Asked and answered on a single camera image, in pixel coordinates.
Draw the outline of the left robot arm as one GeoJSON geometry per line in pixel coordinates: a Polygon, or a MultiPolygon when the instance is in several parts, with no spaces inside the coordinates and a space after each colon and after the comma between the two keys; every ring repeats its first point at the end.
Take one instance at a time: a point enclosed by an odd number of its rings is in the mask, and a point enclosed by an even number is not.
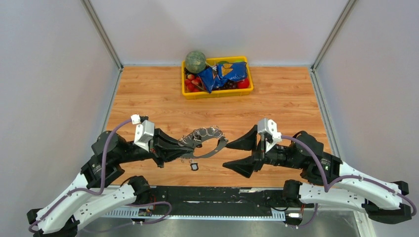
{"type": "Polygon", "coordinates": [[[104,190],[123,174],[121,164],[151,159],[158,167],[178,158],[192,157],[202,144],[199,130],[177,140],[153,123],[135,127],[133,141],[115,130],[103,132],[92,145],[93,156],[71,184],[48,206],[28,211],[29,231],[36,237],[74,237],[93,220],[123,205],[150,206],[151,188],[143,176],[130,177],[116,191],[104,190]]]}

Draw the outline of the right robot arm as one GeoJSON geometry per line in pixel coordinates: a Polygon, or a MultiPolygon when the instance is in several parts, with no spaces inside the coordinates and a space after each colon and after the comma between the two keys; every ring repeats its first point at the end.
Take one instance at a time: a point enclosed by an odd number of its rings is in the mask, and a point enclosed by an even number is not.
{"type": "Polygon", "coordinates": [[[287,180],[283,185],[282,201],[288,206],[340,205],[383,224],[406,222],[418,212],[408,198],[408,183],[385,182],[357,170],[325,152],[323,143],[305,131],[286,136],[273,123],[254,126],[226,146],[251,152],[246,158],[223,164],[246,178],[264,165],[300,170],[301,181],[287,180]]]}

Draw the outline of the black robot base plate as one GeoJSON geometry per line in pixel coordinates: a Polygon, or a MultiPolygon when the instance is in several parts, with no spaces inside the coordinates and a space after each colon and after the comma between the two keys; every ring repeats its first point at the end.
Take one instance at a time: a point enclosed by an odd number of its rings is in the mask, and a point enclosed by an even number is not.
{"type": "Polygon", "coordinates": [[[156,186],[134,202],[151,204],[154,214],[185,216],[268,217],[275,210],[300,209],[280,189],[156,186]]]}

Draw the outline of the metal key holder plate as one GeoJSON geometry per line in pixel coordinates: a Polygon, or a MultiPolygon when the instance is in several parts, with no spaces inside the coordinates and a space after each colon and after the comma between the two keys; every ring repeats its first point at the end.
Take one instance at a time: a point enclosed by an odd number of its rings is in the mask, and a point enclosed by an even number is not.
{"type": "Polygon", "coordinates": [[[182,155],[180,161],[194,163],[198,159],[210,158],[225,148],[228,142],[224,132],[216,125],[194,129],[178,140],[181,147],[192,149],[182,155]]]}

